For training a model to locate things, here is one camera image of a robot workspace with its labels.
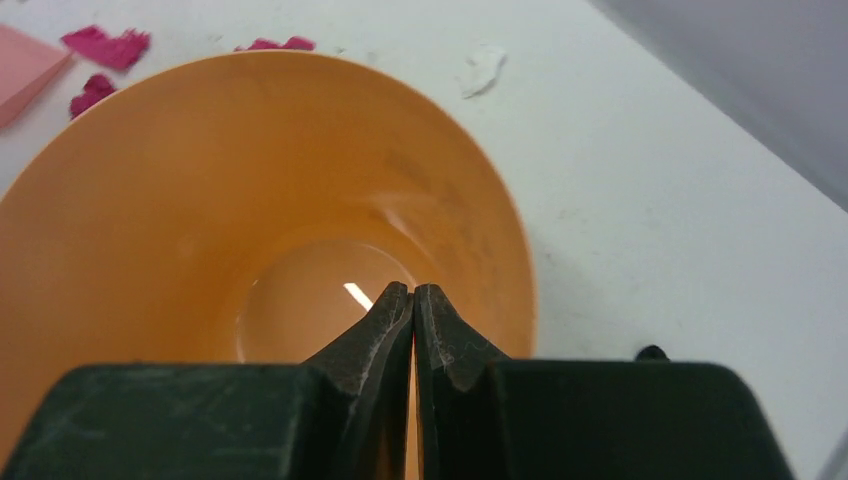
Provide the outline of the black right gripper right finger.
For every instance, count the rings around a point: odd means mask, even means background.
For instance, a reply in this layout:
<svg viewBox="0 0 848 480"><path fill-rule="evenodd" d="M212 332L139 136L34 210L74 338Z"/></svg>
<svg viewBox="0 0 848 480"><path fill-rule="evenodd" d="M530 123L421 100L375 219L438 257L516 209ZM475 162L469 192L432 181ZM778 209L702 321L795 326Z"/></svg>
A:
<svg viewBox="0 0 848 480"><path fill-rule="evenodd" d="M466 323L434 284L414 293L424 479L788 479L732 370L672 362L521 360Z"/></svg>

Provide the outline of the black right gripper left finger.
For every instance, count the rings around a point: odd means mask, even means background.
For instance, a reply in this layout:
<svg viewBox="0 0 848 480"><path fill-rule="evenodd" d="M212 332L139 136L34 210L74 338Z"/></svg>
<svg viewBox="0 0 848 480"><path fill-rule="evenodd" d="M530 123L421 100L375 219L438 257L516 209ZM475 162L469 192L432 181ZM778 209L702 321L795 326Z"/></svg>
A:
<svg viewBox="0 0 848 480"><path fill-rule="evenodd" d="M48 391L5 479L400 479L413 301L389 284L298 364L93 364Z"/></svg>

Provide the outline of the orange plastic bucket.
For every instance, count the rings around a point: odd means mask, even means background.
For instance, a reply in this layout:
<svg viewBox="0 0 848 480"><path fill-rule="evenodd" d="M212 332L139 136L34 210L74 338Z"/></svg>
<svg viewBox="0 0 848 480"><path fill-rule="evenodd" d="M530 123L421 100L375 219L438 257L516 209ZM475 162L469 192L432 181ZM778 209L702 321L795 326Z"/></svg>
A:
<svg viewBox="0 0 848 480"><path fill-rule="evenodd" d="M400 479L422 478L415 290L439 286L505 355L532 350L527 240L480 147L410 87L315 54L233 53L117 93L1 203L1 472L74 368L298 364L393 282L413 301Z"/></svg>

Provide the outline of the pink plastic dustpan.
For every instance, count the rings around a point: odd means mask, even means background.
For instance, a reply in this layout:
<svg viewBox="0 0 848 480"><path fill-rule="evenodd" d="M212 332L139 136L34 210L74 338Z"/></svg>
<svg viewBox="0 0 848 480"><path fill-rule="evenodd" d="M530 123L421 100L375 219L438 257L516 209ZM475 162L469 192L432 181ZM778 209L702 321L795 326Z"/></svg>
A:
<svg viewBox="0 0 848 480"><path fill-rule="evenodd" d="M70 61L64 49L1 25L1 128L10 126Z"/></svg>

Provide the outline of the white paper scrap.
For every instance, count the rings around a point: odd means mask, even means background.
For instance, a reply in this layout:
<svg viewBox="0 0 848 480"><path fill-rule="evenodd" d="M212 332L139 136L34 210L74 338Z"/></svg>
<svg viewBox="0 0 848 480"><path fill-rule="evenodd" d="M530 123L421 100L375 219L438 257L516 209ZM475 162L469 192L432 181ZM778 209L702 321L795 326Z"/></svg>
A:
<svg viewBox="0 0 848 480"><path fill-rule="evenodd" d="M461 98L487 93L497 83L507 58L507 51L493 44L480 44L471 51L465 60L466 70L459 77Z"/></svg>

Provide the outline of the magenta paper scrap strip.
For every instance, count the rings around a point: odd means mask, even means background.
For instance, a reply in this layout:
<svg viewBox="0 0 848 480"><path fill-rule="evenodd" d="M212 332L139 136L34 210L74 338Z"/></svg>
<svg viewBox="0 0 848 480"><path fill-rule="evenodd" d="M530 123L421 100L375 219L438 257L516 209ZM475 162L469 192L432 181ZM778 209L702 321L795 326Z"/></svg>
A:
<svg viewBox="0 0 848 480"><path fill-rule="evenodd" d="M279 42L266 38L257 38L247 46L238 46L235 52L251 50L293 50L311 52L316 49L316 42L302 36L292 36L287 40Z"/></svg>

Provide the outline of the magenta flat paper scrap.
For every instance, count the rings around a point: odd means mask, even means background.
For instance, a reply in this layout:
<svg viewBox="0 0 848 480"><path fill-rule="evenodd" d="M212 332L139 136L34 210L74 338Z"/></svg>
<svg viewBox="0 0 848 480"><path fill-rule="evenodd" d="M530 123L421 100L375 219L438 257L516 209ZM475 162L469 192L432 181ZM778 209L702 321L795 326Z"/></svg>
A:
<svg viewBox="0 0 848 480"><path fill-rule="evenodd" d="M92 75L83 85L81 92L69 103L69 115L74 119L117 91L116 86L104 74Z"/></svg>

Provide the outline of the magenta crumpled paper scrap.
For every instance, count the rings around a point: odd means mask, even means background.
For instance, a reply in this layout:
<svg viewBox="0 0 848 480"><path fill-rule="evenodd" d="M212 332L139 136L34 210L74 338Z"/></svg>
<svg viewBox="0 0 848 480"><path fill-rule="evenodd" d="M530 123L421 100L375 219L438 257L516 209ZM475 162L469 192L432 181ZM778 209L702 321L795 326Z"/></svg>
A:
<svg viewBox="0 0 848 480"><path fill-rule="evenodd" d="M101 27L90 25L67 33L60 40L76 54L100 66L124 72L147 52L151 34L130 28L120 35L110 36Z"/></svg>

